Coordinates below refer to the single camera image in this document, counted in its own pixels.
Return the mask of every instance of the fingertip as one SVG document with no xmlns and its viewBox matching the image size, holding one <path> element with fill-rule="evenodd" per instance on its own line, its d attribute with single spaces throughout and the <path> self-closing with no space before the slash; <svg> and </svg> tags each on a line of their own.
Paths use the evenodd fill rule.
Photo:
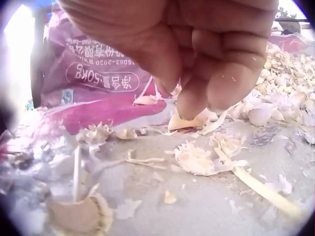
<svg viewBox="0 0 315 236">
<path fill-rule="evenodd" d="M 184 120 L 193 120 L 207 106 L 207 81 L 193 78 L 177 99 L 177 111 Z"/>
</svg>

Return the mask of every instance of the garlic husk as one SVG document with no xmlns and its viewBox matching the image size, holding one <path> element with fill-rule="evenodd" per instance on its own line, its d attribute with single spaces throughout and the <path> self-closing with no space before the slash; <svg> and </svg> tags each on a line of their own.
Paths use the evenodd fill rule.
<svg viewBox="0 0 315 236">
<path fill-rule="evenodd" d="M 119 139 L 135 139 L 137 133 L 132 128 L 124 128 L 122 130 L 115 131 L 117 138 Z"/>
</svg>

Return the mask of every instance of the pile of garlic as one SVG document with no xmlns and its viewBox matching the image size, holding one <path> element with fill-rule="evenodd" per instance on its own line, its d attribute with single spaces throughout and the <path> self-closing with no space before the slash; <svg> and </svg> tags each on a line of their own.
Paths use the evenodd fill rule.
<svg viewBox="0 0 315 236">
<path fill-rule="evenodd" d="M 228 109 L 227 118 L 249 120 L 255 126 L 292 119 L 315 126 L 315 60 L 267 45 L 267 61 L 255 88 Z"/>
</svg>

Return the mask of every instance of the white stick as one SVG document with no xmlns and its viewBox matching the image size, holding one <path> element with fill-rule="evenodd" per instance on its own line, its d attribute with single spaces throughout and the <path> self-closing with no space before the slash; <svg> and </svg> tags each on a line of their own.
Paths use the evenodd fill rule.
<svg viewBox="0 0 315 236">
<path fill-rule="evenodd" d="M 73 172 L 73 201 L 80 199 L 80 176 L 81 176 L 81 150 L 80 145 L 74 150 L 74 172 Z"/>
</svg>

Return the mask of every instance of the debris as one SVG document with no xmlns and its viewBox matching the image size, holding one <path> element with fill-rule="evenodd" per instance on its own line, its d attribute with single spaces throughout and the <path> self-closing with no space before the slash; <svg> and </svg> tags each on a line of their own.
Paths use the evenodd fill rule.
<svg viewBox="0 0 315 236">
<path fill-rule="evenodd" d="M 249 189 L 249 190 L 245 190 L 245 191 L 240 191 L 238 194 L 240 195 L 240 196 L 242 196 L 243 194 L 245 194 L 245 193 L 250 193 L 250 192 L 252 192 L 253 190 L 252 189 Z"/>
<path fill-rule="evenodd" d="M 309 175 L 308 171 L 303 171 L 303 175 L 307 177 Z"/>
<path fill-rule="evenodd" d="M 168 154 L 168 155 L 174 155 L 175 152 L 174 151 L 164 151 L 165 154 Z"/>
<path fill-rule="evenodd" d="M 236 214 L 238 214 L 238 212 L 239 212 L 240 210 L 243 210 L 243 207 L 241 207 L 241 206 L 236 207 L 236 206 L 235 206 L 234 200 L 230 200 L 229 203 L 230 203 L 230 207 L 231 207 L 231 209 L 232 209 L 232 213 L 233 213 L 233 214 L 236 215 Z"/>
<path fill-rule="evenodd" d="M 140 128 L 140 129 L 138 129 L 138 131 L 140 132 L 141 135 L 147 135 L 148 134 L 148 129 L 146 129 L 146 128 Z"/>
<path fill-rule="evenodd" d="M 223 124 L 223 122 L 224 122 L 224 120 L 225 120 L 225 117 L 226 117 L 226 114 L 227 114 L 227 110 L 224 111 L 224 112 L 220 115 L 220 117 L 218 118 L 217 121 L 213 122 L 213 123 L 210 124 L 210 125 L 205 126 L 199 133 L 200 133 L 201 135 L 206 135 L 206 134 L 208 134 L 208 133 L 210 133 L 210 132 L 216 130 L 217 128 L 219 128 L 219 127 Z"/>
<path fill-rule="evenodd" d="M 114 209 L 115 217 L 119 220 L 125 220 L 134 216 L 135 210 L 141 205 L 142 201 L 133 201 L 132 199 L 126 199 L 124 204 L 118 205 Z"/>
<path fill-rule="evenodd" d="M 165 191 L 165 197 L 164 197 L 164 203 L 166 204 L 173 204 L 177 201 L 177 198 L 175 197 L 175 195 L 173 193 L 171 193 L 170 191 Z"/>
<path fill-rule="evenodd" d="M 292 193 L 292 184 L 289 183 L 283 174 L 279 174 L 279 181 L 273 183 L 265 183 L 266 186 L 276 192 L 283 192 L 285 195 Z"/>
<path fill-rule="evenodd" d="M 117 138 L 119 139 L 135 139 L 137 134 L 134 129 L 124 128 L 123 130 L 115 131 Z"/>
<path fill-rule="evenodd" d="M 278 137 L 281 138 L 281 139 L 289 139 L 288 136 L 283 136 L 283 135 L 279 135 Z"/>
<path fill-rule="evenodd" d="M 199 134 L 198 134 L 198 133 L 193 133 L 193 134 L 192 134 L 192 137 L 193 137 L 193 138 L 198 138 L 198 137 L 199 137 Z"/>
<path fill-rule="evenodd" d="M 88 129 L 81 129 L 76 135 L 77 141 L 85 141 L 91 144 L 104 144 L 111 134 L 108 125 L 102 125 L 100 122 L 96 125 L 89 125 Z"/>
<path fill-rule="evenodd" d="M 272 204 L 274 204 L 278 209 L 285 212 L 287 215 L 291 216 L 294 219 L 301 220 L 304 219 L 305 212 L 288 201 L 283 196 L 279 195 L 277 192 L 268 188 L 266 185 L 262 184 L 250 174 L 248 174 L 244 168 L 235 167 L 232 172 L 242 180 L 246 185 L 252 188 L 255 192 L 257 192 L 262 197 L 269 200 Z"/>
<path fill-rule="evenodd" d="M 184 171 L 194 175 L 210 176 L 219 172 L 230 171 L 235 166 L 245 166 L 245 160 L 232 161 L 227 165 L 222 164 L 220 159 L 211 160 L 210 151 L 194 147 L 192 143 L 183 143 L 174 149 L 175 160 Z"/>
<path fill-rule="evenodd" d="M 160 176 L 157 172 L 153 172 L 152 178 L 157 179 L 158 181 L 161 181 L 161 182 L 164 181 L 163 177 Z"/>
<path fill-rule="evenodd" d="M 175 134 L 175 133 L 177 132 L 177 130 L 175 130 L 174 132 L 163 133 L 163 132 L 160 131 L 159 129 L 156 129 L 156 128 L 153 128 L 153 127 L 150 127 L 150 126 L 147 127 L 147 128 L 148 128 L 148 130 L 150 130 L 150 131 L 158 132 L 158 133 L 160 133 L 160 134 L 167 135 L 167 136 L 173 135 L 173 134 Z"/>
<path fill-rule="evenodd" d="M 267 180 L 266 176 L 264 176 L 264 175 L 262 175 L 262 174 L 260 174 L 259 177 L 261 177 L 261 178 Z"/>
<path fill-rule="evenodd" d="M 309 144 L 315 144 L 315 137 L 308 134 L 307 132 L 304 133 L 304 139 L 309 143 Z"/>
</svg>

